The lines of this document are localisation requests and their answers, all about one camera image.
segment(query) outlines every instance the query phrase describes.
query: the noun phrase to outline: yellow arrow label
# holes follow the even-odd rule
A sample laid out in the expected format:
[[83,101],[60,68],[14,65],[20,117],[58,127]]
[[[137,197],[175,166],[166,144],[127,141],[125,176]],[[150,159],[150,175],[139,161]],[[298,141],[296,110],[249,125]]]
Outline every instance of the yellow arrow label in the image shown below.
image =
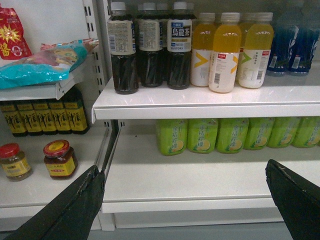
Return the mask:
[[197,63],[194,64],[194,68],[200,67],[203,64],[206,64],[207,62],[209,62],[208,59],[206,59],[205,57],[201,56],[198,52],[195,53],[195,56],[200,60]]

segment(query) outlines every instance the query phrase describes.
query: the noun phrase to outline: snack bag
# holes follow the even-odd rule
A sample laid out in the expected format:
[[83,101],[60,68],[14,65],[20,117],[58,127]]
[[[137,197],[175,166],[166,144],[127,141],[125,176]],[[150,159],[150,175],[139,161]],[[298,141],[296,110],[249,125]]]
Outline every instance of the snack bag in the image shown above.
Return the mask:
[[16,11],[0,5],[0,57],[3,60],[18,60],[31,55]]

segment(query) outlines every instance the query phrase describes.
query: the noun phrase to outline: sauce jar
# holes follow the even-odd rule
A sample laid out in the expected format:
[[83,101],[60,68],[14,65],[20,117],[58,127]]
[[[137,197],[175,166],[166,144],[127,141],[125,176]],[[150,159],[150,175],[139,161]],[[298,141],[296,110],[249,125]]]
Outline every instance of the sauce jar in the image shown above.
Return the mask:
[[43,148],[44,163],[53,179],[72,177],[78,166],[74,149],[67,140],[55,140]]
[[24,180],[32,174],[25,153],[17,143],[8,143],[0,147],[0,164],[6,177],[13,182]]

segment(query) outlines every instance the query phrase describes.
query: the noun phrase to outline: bottle label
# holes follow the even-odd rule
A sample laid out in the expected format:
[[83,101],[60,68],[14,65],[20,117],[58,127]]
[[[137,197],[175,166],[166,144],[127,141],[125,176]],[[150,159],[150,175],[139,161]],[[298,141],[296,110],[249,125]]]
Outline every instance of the bottle label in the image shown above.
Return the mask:
[[183,53],[191,51],[192,21],[169,20],[167,25],[168,51]]
[[76,168],[73,157],[70,157],[66,163],[62,164],[46,164],[50,176],[66,177],[72,174]]
[[210,57],[212,51],[192,49],[191,82],[199,87],[209,84]]
[[112,55],[132,55],[136,52],[135,27],[132,21],[109,21],[107,27]]
[[29,172],[31,169],[25,157],[15,163],[2,164],[2,168],[8,177],[18,177]]
[[162,24],[158,20],[139,20],[139,49],[149,52],[162,49]]
[[210,89],[232,90],[238,66],[239,53],[212,52],[212,63],[209,75]]
[[243,51],[239,66],[239,84],[243,87],[260,87],[264,82],[270,50]]

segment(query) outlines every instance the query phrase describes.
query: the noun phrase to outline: bottle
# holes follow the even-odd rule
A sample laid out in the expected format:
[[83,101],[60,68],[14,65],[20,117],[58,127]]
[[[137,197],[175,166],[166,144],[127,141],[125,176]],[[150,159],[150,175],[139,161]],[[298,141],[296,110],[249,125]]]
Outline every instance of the bottle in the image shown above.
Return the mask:
[[185,1],[176,1],[168,21],[169,79],[168,87],[187,89],[190,85],[192,15],[187,12]]
[[216,31],[214,20],[214,13],[201,12],[199,24],[194,30],[190,81],[198,87],[209,84],[210,57]]
[[186,149],[187,119],[158,119],[155,128],[157,146],[162,155],[177,155]]
[[217,93],[231,92],[235,85],[241,44],[239,19],[238,12],[222,13],[222,25],[214,34],[209,88]]
[[194,153],[209,154],[215,149],[218,119],[189,119],[186,147]]
[[320,116],[301,118],[292,145],[296,148],[312,148],[320,141]]
[[220,118],[216,150],[223,154],[239,153],[244,148],[248,127],[248,118]]
[[24,121],[24,125],[30,136],[39,136],[44,134],[36,111],[29,100],[21,100],[15,102]]
[[265,80],[274,30],[270,25],[272,12],[257,12],[254,24],[245,38],[242,61],[238,66],[239,84],[258,89]]
[[303,0],[288,0],[285,12],[276,22],[266,72],[269,76],[281,77],[286,74],[302,23],[303,4]]
[[244,149],[263,149],[268,144],[274,123],[274,117],[249,118],[249,128],[245,137]]
[[296,38],[296,47],[289,60],[288,74],[305,76],[309,73],[320,35],[320,0],[311,1],[303,16]]
[[300,117],[276,117],[267,146],[269,148],[285,148],[294,140]]
[[90,129],[84,100],[75,86],[73,86],[63,97],[63,104],[74,134],[85,134]]
[[18,108],[13,101],[1,101],[0,109],[13,136],[24,137],[28,135],[25,121],[21,117]]
[[118,94],[133,94],[139,87],[133,18],[126,13],[124,2],[112,2],[111,11],[107,29],[114,90]]
[[48,102],[43,100],[32,101],[33,108],[39,119],[42,131],[45,135],[55,135],[57,134],[57,127],[55,123],[54,116],[49,108]]
[[255,23],[255,16],[256,14],[254,12],[244,12],[241,14],[241,17],[240,17],[241,21],[239,23],[239,28],[241,30],[241,44],[240,44],[238,67],[235,74],[235,81],[239,81],[239,67],[242,61],[246,37],[247,37],[249,28]]
[[162,22],[156,15],[156,4],[145,2],[144,14],[139,20],[139,77],[141,85],[148,88],[162,85],[161,62]]

